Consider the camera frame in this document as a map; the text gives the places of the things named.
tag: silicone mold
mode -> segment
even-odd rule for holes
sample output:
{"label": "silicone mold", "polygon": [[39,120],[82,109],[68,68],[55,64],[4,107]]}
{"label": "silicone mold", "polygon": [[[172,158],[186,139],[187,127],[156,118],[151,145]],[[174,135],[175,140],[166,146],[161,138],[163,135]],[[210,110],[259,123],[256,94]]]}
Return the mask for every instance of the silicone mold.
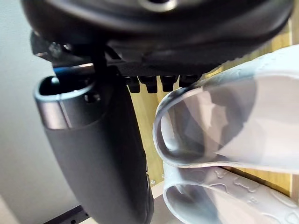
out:
{"label": "silicone mold", "polygon": [[219,167],[164,164],[163,197],[185,224],[299,224],[299,208],[287,196]]}
{"label": "silicone mold", "polygon": [[299,173],[298,55],[280,49],[168,94],[153,129],[163,161]]}

